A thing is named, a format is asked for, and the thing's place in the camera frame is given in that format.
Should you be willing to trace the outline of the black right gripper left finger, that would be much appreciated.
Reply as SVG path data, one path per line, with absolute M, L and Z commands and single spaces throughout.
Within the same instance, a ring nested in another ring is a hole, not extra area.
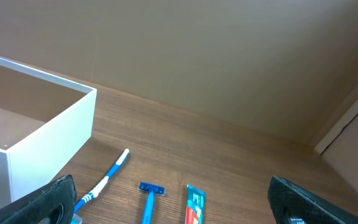
M 70 224 L 76 189 L 73 177 L 64 175 L 0 209 L 0 224 Z

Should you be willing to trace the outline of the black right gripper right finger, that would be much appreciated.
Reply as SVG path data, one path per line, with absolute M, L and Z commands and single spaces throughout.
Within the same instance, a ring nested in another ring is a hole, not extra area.
M 358 224 L 358 217 L 277 176 L 270 181 L 268 202 L 277 224 Z

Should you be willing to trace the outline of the Colgate toothpaste tube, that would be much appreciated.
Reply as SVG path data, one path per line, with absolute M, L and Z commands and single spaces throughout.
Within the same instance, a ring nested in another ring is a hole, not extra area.
M 185 224 L 203 223 L 205 199 L 206 194 L 202 190 L 190 184 L 187 185 Z

